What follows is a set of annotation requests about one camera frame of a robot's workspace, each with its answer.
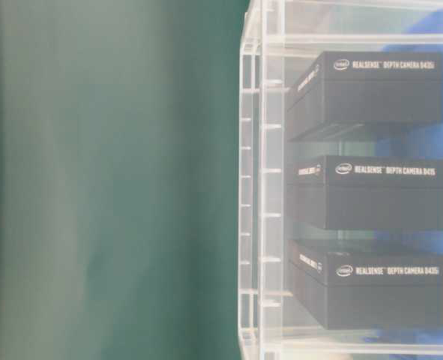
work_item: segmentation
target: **stack of boxes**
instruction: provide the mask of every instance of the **stack of boxes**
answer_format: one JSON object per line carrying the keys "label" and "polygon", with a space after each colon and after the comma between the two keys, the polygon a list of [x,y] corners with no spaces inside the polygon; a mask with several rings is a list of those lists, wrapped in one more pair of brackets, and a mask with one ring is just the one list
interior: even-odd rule
{"label": "stack of boxes", "polygon": [[[395,137],[443,119],[437,52],[324,52],[286,98],[286,141]],[[443,160],[321,156],[286,210],[324,230],[443,230]],[[327,329],[443,327],[443,256],[396,242],[290,239],[290,287]]]}

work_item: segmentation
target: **green backdrop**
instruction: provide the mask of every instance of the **green backdrop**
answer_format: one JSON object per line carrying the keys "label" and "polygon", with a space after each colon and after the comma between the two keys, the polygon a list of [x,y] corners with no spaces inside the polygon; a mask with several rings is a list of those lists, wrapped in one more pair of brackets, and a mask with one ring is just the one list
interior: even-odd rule
{"label": "green backdrop", "polygon": [[0,359],[238,359],[247,1],[0,0]]}

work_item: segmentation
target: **box side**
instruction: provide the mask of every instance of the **box side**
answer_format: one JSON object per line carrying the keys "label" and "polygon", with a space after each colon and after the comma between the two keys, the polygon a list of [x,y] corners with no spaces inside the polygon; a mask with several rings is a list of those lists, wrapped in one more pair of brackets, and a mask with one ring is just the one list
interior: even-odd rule
{"label": "box side", "polygon": [[[313,201],[313,193],[305,197]],[[326,186],[325,229],[443,230],[443,189]],[[320,224],[320,211],[304,218]]]}

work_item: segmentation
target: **black box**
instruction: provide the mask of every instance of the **black box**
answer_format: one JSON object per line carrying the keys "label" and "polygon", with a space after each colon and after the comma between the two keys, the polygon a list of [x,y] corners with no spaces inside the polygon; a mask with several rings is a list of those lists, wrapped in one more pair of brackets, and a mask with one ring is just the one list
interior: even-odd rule
{"label": "black box", "polygon": [[286,96],[287,140],[372,140],[443,121],[440,52],[323,52]]}
{"label": "black box", "polygon": [[287,213],[326,230],[443,230],[443,160],[322,156],[291,166]]}
{"label": "black box", "polygon": [[289,287],[326,329],[443,328],[443,256],[372,240],[291,242]]}

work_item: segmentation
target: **intel logo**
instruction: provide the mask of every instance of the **intel logo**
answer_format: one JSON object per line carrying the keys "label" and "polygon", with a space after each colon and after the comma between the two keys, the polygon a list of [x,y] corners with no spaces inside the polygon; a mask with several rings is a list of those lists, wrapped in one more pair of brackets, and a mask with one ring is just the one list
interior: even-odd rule
{"label": "intel logo", "polygon": [[350,163],[341,163],[336,166],[336,172],[340,175],[349,174],[353,170],[353,166]]}
{"label": "intel logo", "polygon": [[352,273],[353,267],[351,265],[343,265],[336,270],[336,274],[342,278],[347,278]]}
{"label": "intel logo", "polygon": [[334,62],[334,68],[339,71],[349,68],[349,60],[347,58],[341,58]]}

